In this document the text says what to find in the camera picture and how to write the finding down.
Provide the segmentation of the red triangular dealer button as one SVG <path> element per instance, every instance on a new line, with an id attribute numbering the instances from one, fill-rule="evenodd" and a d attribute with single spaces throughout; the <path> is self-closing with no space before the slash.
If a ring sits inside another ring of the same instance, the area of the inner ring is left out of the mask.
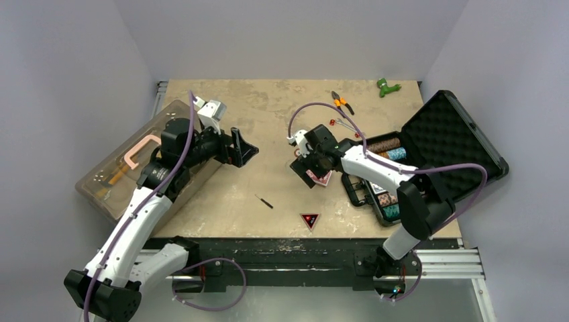
<path id="1" fill-rule="evenodd" d="M 315 225 L 318 222 L 320 214 L 319 213 L 301 213 L 300 217 L 304 224 L 307 226 L 309 231 L 313 231 Z"/>

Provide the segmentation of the red playing card deck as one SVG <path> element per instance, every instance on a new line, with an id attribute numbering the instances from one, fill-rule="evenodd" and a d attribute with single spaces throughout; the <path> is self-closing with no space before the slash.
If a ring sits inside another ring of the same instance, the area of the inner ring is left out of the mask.
<path id="1" fill-rule="evenodd" d="M 312 171 L 307 170 L 306 171 L 307 175 L 311 178 L 311 180 L 322 187 L 327 187 L 329 184 L 329 180 L 332 176 L 332 171 L 329 171 L 326 175 L 322 176 L 322 177 L 317 177 Z"/>

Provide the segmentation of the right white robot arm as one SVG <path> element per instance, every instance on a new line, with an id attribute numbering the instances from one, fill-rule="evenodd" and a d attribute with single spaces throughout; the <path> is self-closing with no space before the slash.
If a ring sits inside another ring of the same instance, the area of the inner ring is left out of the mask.
<path id="1" fill-rule="evenodd" d="M 403 257 L 432 236 L 456 209 L 440 175 L 432 168 L 399 164 L 351 139 L 337 141 L 324 125 L 289 134 L 287 141 L 300 151 L 290 167 L 308 187 L 315 185 L 308 171 L 323 176 L 334 170 L 377 184 L 397 196 L 401 225 L 376 256 L 383 272 L 400 268 Z"/>

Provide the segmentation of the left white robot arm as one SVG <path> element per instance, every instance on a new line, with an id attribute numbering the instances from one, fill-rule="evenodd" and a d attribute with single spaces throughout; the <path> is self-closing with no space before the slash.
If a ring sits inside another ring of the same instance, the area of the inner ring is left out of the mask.
<path id="1" fill-rule="evenodd" d="M 213 127 L 197 131 L 192 119 L 168 121 L 119 223 L 96 256 L 64 279 L 83 320 L 129 321 L 144 293 L 168 275 L 178 271 L 204 275 L 207 261 L 199 244 L 182 237 L 170 240 L 149 260 L 139 262 L 138 256 L 158 221 L 189 184 L 192 167 L 217 160 L 241 168 L 258 152 L 237 128 L 226 134 Z"/>

